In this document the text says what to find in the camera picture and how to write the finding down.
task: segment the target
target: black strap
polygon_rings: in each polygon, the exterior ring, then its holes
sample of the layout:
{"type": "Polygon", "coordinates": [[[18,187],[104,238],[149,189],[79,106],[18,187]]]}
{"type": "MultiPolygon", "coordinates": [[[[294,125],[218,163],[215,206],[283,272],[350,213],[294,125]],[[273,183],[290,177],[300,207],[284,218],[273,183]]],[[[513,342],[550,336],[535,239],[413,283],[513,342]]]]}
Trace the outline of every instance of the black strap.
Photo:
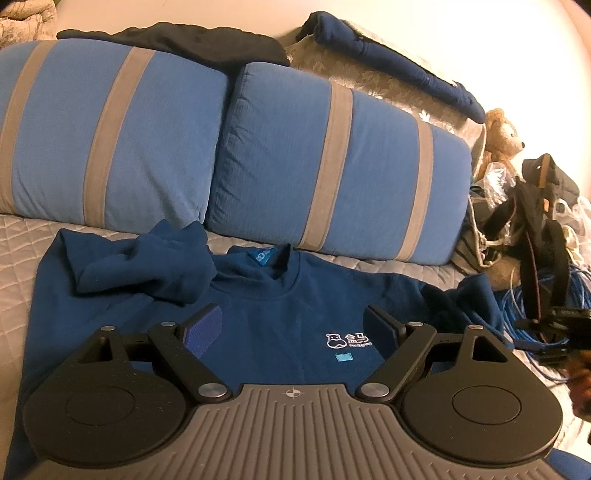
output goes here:
{"type": "Polygon", "coordinates": [[[546,219],[544,223],[544,218],[543,191],[536,185],[517,179],[517,184],[510,192],[509,199],[492,212],[482,228],[482,233],[487,239],[496,239],[508,221],[518,219],[522,222],[523,233],[518,244],[521,260],[519,271],[525,315],[529,319],[541,319],[544,316],[538,283],[538,268],[543,264],[542,260],[547,264],[548,257],[548,255],[542,254],[545,253],[543,251],[544,230],[548,233],[552,249],[550,267],[553,271],[554,282],[551,305],[564,306],[569,289],[569,255],[562,227],[551,219],[546,219]]]}
{"type": "Polygon", "coordinates": [[[562,233],[562,227],[556,220],[547,220],[546,228],[550,234],[554,257],[554,283],[552,286],[551,304],[554,307],[563,307],[566,302],[566,294],[569,290],[570,269],[569,254],[566,250],[566,238],[562,233]]]}
{"type": "Polygon", "coordinates": [[[497,240],[503,227],[515,217],[517,204],[513,191],[509,199],[501,203],[482,226],[482,233],[488,240],[497,240]]]}

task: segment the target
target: blue sweatshirt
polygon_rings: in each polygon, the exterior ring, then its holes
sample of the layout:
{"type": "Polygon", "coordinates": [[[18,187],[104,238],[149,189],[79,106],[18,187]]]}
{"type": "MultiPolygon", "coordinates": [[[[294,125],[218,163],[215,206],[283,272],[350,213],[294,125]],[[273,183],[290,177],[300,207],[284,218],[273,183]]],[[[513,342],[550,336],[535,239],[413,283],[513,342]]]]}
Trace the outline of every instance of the blue sweatshirt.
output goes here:
{"type": "MultiPolygon", "coordinates": [[[[244,383],[343,383],[354,391],[384,361],[363,330],[371,303],[403,323],[450,333],[478,323],[502,337],[484,275],[441,291],[404,275],[350,270],[289,245],[212,255],[206,242],[198,222],[182,230],[160,222],[137,239],[114,242],[60,230],[35,281],[17,427],[32,389],[97,328],[146,332],[165,320],[181,323],[209,303],[223,318],[201,361],[234,392],[244,383]]],[[[19,427],[9,466],[26,463],[26,445],[19,427]]]]}

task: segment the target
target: gray base plate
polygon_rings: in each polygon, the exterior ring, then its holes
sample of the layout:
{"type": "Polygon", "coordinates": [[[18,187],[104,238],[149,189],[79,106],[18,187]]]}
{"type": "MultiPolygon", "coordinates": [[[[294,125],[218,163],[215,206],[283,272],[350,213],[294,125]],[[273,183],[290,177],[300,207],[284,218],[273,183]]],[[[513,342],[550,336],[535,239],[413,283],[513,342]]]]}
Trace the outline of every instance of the gray base plate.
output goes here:
{"type": "Polygon", "coordinates": [[[543,460],[474,468],[416,443],[388,406],[342,385],[246,385],[198,408],[185,431],[150,457],[112,469],[45,461],[28,480],[564,480],[543,460]]]}

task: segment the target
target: white wall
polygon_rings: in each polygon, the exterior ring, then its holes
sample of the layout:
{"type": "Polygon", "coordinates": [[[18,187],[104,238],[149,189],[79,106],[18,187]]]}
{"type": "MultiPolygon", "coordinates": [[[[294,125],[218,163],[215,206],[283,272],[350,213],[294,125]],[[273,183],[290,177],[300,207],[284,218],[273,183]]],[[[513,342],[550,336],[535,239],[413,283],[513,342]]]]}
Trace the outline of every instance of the white wall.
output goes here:
{"type": "Polygon", "coordinates": [[[169,21],[282,36],[326,10],[431,60],[485,109],[504,108],[522,158],[551,153],[589,197],[591,57],[561,1],[572,0],[62,0],[58,26],[169,21]]]}

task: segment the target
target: blue cloth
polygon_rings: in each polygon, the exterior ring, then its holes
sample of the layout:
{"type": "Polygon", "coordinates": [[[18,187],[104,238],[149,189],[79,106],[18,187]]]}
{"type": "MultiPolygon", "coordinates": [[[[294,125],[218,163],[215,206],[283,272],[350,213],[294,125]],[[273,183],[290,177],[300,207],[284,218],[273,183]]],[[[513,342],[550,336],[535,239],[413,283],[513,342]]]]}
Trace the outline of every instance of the blue cloth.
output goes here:
{"type": "Polygon", "coordinates": [[[161,222],[148,235],[115,242],[60,230],[37,271],[6,479],[35,459],[20,421],[24,401],[102,325],[145,332],[218,304],[222,331],[201,361],[234,392],[242,383],[344,383],[353,391],[384,360],[363,332],[370,303],[404,323],[456,333],[478,323],[502,337],[484,275],[443,292],[404,275],[333,265],[289,245],[256,250],[211,255],[198,222],[182,230],[161,222]],[[336,355],[346,353],[352,359],[339,361],[336,355]]]}
{"type": "MultiPolygon", "coordinates": [[[[230,101],[206,226],[269,244],[297,245],[316,187],[330,109],[330,83],[295,69],[251,63],[230,101]]],[[[418,182],[412,115],[353,91],[343,175],[322,253],[390,259],[407,233],[418,182]]],[[[448,262],[466,214],[471,155],[466,143],[429,126],[433,175],[413,263],[448,262]]]]}
{"type": "Polygon", "coordinates": [[[482,105],[461,83],[456,82],[457,87],[454,87],[400,53],[361,37],[330,13],[310,14],[295,39],[300,41],[308,35],[314,35],[315,42],[320,45],[419,88],[478,124],[485,122],[486,116],[482,105]]]}
{"type": "MultiPolygon", "coordinates": [[[[0,127],[36,45],[0,51],[0,127]]],[[[55,43],[35,77],[18,129],[11,170],[14,213],[85,224],[87,159],[130,50],[100,40],[55,43]]],[[[228,92],[222,72],[154,53],[116,140],[106,195],[90,202],[104,202],[106,228],[146,233],[162,218],[178,228],[204,221],[228,92]]]]}
{"type": "Polygon", "coordinates": [[[546,462],[567,480],[591,480],[591,463],[572,453],[554,448],[546,462]]]}

